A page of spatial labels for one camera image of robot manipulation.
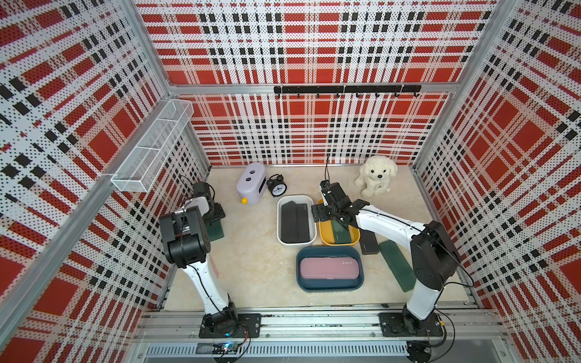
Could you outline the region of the dark grey pencil case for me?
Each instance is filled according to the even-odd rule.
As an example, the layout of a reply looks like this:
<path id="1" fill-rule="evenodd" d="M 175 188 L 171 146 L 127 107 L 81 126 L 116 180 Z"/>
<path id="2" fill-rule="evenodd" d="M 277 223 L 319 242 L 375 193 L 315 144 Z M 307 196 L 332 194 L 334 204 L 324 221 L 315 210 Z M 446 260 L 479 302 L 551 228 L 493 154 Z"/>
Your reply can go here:
<path id="1" fill-rule="evenodd" d="M 281 241 L 286 244 L 297 243 L 297 207 L 289 201 L 281 206 Z"/>

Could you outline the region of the dark green pencil case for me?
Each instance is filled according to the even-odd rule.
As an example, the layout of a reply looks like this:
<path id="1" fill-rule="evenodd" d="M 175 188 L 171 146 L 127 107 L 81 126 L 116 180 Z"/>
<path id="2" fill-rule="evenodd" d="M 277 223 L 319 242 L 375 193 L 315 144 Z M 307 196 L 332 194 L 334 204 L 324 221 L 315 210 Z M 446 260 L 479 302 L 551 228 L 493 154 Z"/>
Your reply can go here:
<path id="1" fill-rule="evenodd" d="M 224 238 L 224 231 L 220 219 L 205 224 L 210 242 Z"/>

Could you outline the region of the pink pencil case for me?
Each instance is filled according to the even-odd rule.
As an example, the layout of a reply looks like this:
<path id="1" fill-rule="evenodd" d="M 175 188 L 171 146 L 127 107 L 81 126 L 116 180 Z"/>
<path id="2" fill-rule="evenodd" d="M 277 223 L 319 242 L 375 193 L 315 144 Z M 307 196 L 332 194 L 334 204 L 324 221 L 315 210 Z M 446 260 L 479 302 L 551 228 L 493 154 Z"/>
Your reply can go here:
<path id="1" fill-rule="evenodd" d="M 359 263 L 352 257 L 308 257 L 300 262 L 299 274 L 307 280 L 354 280 Z"/>

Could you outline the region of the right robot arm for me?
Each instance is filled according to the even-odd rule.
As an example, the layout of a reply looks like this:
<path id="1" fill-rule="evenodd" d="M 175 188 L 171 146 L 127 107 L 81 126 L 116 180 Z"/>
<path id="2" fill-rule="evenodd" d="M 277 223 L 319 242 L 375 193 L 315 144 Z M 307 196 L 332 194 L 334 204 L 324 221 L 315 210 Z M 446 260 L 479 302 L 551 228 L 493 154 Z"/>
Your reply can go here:
<path id="1" fill-rule="evenodd" d="M 446 229 L 436 221 L 412 222 L 367 201 L 351 201 L 337 182 L 322 181 L 320 192 L 323 203 L 312 207 L 316 222 L 336 220 L 345 227 L 379 234 L 409 252 L 415 285 L 402 308 L 402 329 L 418 333 L 431 320 L 445 285 L 461 266 L 460 255 Z"/>

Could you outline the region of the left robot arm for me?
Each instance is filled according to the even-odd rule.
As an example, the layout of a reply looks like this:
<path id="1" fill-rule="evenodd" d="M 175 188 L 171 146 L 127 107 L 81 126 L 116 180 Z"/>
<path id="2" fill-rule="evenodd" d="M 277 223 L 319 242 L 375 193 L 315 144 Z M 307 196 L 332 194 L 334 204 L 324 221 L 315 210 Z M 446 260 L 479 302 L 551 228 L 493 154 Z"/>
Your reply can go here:
<path id="1" fill-rule="evenodd" d="M 195 183 L 193 196 L 182 207 L 160 217 L 161 240 L 168 263 L 183 270 L 195 285 L 204 304 L 204 327 L 212 334 L 232 337 L 240 329 L 238 313 L 228 293 L 219 286 L 206 227 L 225 217 L 214 197 L 215 190 L 208 183 Z"/>

